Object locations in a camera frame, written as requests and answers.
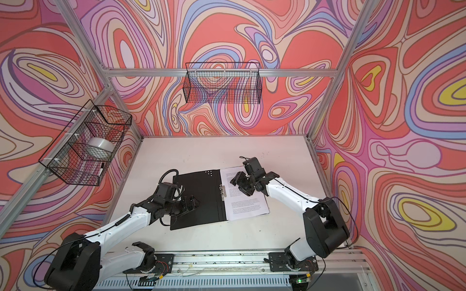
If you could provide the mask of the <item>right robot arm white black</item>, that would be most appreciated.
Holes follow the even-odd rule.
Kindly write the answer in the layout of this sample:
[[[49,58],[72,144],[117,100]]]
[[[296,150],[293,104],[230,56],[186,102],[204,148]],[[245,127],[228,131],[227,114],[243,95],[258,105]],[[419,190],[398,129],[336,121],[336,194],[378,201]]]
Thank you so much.
[[[327,258],[350,238],[334,200],[318,199],[295,188],[277,173],[266,172],[256,157],[245,158],[243,166],[244,171],[237,172],[229,181],[231,185],[246,196],[261,192],[302,215],[305,236],[285,248],[281,264],[297,270],[309,258]]]

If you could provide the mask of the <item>printed paper sheet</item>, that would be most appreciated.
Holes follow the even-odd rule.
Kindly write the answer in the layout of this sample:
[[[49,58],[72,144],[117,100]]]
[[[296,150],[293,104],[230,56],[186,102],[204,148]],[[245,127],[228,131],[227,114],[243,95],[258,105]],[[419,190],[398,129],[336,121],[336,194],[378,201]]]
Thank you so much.
[[[269,207],[264,194],[255,192],[252,196],[247,196],[239,190],[238,186],[233,186],[230,183],[235,175],[242,170],[242,167],[220,169],[223,201],[228,221],[269,214]]]

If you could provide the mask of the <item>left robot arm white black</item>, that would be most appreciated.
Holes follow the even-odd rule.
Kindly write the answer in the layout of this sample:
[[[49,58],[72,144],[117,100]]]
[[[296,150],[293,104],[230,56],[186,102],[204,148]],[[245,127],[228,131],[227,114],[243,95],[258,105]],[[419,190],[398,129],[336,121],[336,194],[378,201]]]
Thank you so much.
[[[98,283],[128,270],[152,272],[158,259],[150,245],[138,241],[123,251],[111,250],[166,215],[177,219],[199,207],[199,200],[184,197],[182,191],[176,184],[160,183],[152,196],[132,204],[122,217],[84,235],[67,236],[52,252],[45,284],[55,291],[91,291]]]

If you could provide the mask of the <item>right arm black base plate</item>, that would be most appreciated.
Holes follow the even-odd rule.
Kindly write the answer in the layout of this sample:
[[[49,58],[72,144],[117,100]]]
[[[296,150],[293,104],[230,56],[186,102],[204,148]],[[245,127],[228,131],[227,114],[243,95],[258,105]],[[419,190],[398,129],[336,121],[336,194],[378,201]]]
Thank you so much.
[[[272,272],[314,272],[319,270],[315,257],[309,257],[303,261],[297,261],[291,254],[285,252],[269,252],[263,259],[269,264]]]

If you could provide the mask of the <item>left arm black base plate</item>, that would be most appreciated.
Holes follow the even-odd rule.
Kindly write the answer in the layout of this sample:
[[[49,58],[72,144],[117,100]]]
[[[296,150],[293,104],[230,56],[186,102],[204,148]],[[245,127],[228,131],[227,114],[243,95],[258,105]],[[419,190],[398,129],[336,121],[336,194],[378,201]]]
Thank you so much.
[[[140,267],[141,273],[166,275],[172,272],[175,255],[172,253],[156,253],[143,259]]]

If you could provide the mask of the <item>orange and black folder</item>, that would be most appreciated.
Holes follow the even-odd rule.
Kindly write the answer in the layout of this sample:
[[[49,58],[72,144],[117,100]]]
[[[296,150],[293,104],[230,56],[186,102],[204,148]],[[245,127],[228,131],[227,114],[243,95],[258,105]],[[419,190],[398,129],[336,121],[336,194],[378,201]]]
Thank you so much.
[[[182,197],[194,196],[200,205],[183,216],[172,217],[171,230],[227,221],[219,191],[219,185],[222,185],[220,169],[182,174],[174,178],[174,182],[183,187]]]

